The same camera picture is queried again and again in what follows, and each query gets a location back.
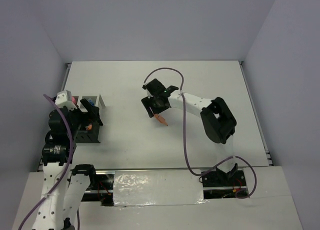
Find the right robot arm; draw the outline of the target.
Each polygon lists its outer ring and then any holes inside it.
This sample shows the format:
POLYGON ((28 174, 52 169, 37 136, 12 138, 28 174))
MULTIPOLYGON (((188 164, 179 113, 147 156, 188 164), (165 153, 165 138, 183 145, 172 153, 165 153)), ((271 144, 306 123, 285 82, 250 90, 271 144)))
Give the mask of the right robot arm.
POLYGON ((158 79, 150 82, 144 81, 142 88, 147 96, 141 99, 148 116, 155 117, 161 124, 167 125, 166 120, 160 115, 169 108, 182 110, 182 140, 183 154, 188 170, 191 174, 204 177, 209 170, 203 173, 195 173, 189 163, 187 154, 187 113, 191 113, 201 119, 206 136, 216 146, 220 146, 226 154, 225 159, 216 163, 211 170, 216 170, 218 182, 229 185, 235 179, 238 164, 233 159, 233 151, 227 147, 227 141, 235 133, 237 121, 221 97, 215 99, 201 98, 185 93, 176 86, 165 87, 158 79))

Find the orange clear utility knife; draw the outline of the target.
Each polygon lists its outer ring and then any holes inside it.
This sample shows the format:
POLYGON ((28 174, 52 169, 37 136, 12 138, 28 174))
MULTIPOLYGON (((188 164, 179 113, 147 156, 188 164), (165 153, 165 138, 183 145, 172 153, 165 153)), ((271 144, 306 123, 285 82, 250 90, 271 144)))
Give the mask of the orange clear utility knife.
POLYGON ((155 119, 160 122, 161 124, 168 126, 166 120, 160 114, 154 114, 155 119))

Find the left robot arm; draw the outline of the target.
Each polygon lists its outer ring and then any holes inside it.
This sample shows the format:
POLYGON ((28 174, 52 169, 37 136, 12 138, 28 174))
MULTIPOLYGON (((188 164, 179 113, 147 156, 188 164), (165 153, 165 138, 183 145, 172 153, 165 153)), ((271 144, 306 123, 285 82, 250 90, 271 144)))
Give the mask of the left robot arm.
POLYGON ((99 108, 82 99, 86 112, 57 105, 49 114, 49 132, 42 149, 43 186, 33 229, 79 229, 79 206, 86 189, 93 189, 98 177, 93 165, 72 166, 76 138, 81 127, 100 123, 99 108))

